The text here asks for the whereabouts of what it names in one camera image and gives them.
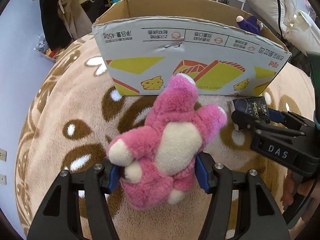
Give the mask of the person's right hand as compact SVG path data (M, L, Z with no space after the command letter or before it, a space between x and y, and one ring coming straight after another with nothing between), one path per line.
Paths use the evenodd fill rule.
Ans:
M313 180L300 184L298 186L297 192L303 196L307 196L312 185L313 185ZM288 170L287 176L284 180L283 196L281 198L283 206L291 205L293 203L293 193L295 191L295 187L296 187L296 183L293 180L293 173L291 170Z

